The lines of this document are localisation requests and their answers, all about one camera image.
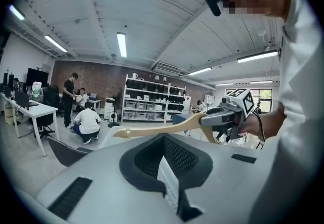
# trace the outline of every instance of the red brick wall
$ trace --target red brick wall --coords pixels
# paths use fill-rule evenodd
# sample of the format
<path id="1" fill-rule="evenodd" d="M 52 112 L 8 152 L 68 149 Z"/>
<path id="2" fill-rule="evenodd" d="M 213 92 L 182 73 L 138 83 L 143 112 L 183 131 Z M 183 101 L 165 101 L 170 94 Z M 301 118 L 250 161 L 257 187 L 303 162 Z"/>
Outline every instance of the red brick wall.
<path id="1" fill-rule="evenodd" d="M 152 81 L 150 79 L 151 73 L 130 69 L 119 66 L 112 66 L 91 62 L 78 62 L 78 61 L 56 61 L 53 69 L 51 85 L 57 85 L 60 93 L 63 92 L 64 82 L 71 77 L 71 74 L 76 72 L 79 75 L 78 80 L 74 83 L 75 89 L 84 87 L 87 93 L 97 93 L 101 100 L 106 97 L 112 97 L 118 93 L 121 88 L 124 94 L 124 86 L 126 74 L 132 77 L 133 73 L 138 74 L 138 78 Z M 205 88 L 190 84 L 178 79 L 167 77 L 167 83 L 173 86 L 186 87 L 186 92 L 191 96 L 191 103 L 196 104 L 197 100 L 204 100 Z"/>

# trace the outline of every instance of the wooden stick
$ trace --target wooden stick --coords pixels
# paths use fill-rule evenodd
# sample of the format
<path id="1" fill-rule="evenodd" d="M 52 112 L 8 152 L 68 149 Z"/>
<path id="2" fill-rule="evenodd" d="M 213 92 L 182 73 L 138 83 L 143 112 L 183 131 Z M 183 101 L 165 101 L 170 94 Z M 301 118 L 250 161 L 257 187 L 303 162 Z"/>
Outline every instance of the wooden stick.
<path id="1" fill-rule="evenodd" d="M 186 119 L 183 122 L 180 122 L 175 125 L 169 126 L 160 126 L 160 127 L 153 127 L 153 128 L 123 128 L 117 130 L 113 137 L 123 137 L 123 138 L 130 138 L 130 137 L 140 137 L 140 136 L 150 136 L 150 135 L 157 135 L 159 133 L 175 133 L 185 130 L 191 129 L 198 129 L 201 128 L 209 142 L 215 143 L 213 137 L 213 131 L 211 126 L 201 126 L 199 120 L 206 116 L 206 113 L 196 113 L 192 115 L 190 118 Z"/>

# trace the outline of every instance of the window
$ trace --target window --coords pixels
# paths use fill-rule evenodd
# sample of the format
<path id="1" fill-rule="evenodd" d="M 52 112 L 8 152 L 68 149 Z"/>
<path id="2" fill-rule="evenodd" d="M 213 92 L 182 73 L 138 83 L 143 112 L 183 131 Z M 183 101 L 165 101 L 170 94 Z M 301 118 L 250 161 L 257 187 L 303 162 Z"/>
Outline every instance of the window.
<path id="1" fill-rule="evenodd" d="M 226 94 L 233 92 L 235 89 L 226 89 Z M 271 111 L 272 107 L 272 89 L 251 89 L 253 100 L 255 103 L 254 108 L 257 107 L 257 103 L 260 102 L 260 109 L 264 113 Z"/>

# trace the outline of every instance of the ceiling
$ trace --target ceiling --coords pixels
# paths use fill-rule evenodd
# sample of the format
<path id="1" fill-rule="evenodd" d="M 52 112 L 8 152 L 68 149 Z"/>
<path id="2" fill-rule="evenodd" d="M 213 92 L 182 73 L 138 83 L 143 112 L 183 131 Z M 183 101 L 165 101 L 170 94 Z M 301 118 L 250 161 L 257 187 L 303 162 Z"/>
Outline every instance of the ceiling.
<path id="1" fill-rule="evenodd" d="M 117 63 L 151 70 L 157 61 L 179 68 L 186 79 L 214 85 L 231 79 L 265 80 L 279 76 L 276 57 L 237 63 L 240 56 L 275 49 L 282 20 L 213 16 L 204 0 L 16 0 L 24 21 L 9 18 L 11 30 L 37 40 L 57 59 Z M 264 37 L 258 33 L 265 30 Z M 126 34 L 127 58 L 119 53 L 116 33 Z M 48 43 L 49 34 L 68 50 Z M 213 69 L 195 76 L 187 73 Z"/>

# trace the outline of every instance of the fluorescent light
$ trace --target fluorescent light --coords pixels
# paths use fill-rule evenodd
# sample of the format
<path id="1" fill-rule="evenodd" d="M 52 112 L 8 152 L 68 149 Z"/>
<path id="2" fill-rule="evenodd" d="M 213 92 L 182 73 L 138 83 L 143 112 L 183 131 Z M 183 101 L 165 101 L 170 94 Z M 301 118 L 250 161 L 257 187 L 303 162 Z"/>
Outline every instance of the fluorescent light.
<path id="1" fill-rule="evenodd" d="M 219 86 L 219 85 L 230 85 L 230 84 L 234 84 L 234 83 L 216 84 L 216 86 Z"/>
<path id="2" fill-rule="evenodd" d="M 13 6 L 13 5 L 10 5 L 9 6 L 9 10 L 15 15 L 15 16 L 17 16 L 20 20 L 24 20 L 24 16 L 22 15 L 22 14 L 20 14 L 19 12 L 18 12 L 18 10 L 17 9 L 15 9 L 15 7 Z"/>
<path id="3" fill-rule="evenodd" d="M 124 33 L 117 33 L 117 40 L 120 50 L 120 55 L 123 58 L 127 58 L 127 52 L 126 52 L 126 35 Z"/>
<path id="4" fill-rule="evenodd" d="M 272 57 L 272 56 L 276 56 L 276 55 L 278 55 L 278 51 L 263 52 L 263 53 L 260 53 L 257 55 L 252 55 L 252 56 L 247 56 L 247 57 L 237 59 L 237 62 L 242 63 L 242 62 L 251 61 L 251 60 L 268 58 L 268 57 Z"/>
<path id="5" fill-rule="evenodd" d="M 63 48 L 62 46 L 60 46 L 56 41 L 54 41 L 52 38 L 49 37 L 49 35 L 46 35 L 45 38 L 47 40 L 49 40 L 52 44 L 54 44 L 57 48 L 59 48 L 61 51 L 63 52 L 67 52 L 67 50 L 65 48 Z"/>
<path id="6" fill-rule="evenodd" d="M 254 81 L 254 82 L 250 82 L 250 84 L 264 84 L 264 83 L 272 83 L 273 81 Z"/>
<path id="7" fill-rule="evenodd" d="M 204 69 L 201 69 L 201 70 L 198 70 L 198 71 L 192 72 L 192 73 L 188 74 L 188 76 L 196 75 L 196 74 L 199 74 L 199 73 L 202 73 L 202 72 L 205 72 L 205 71 L 211 70 L 211 69 L 212 69 L 211 67 L 204 68 Z"/>

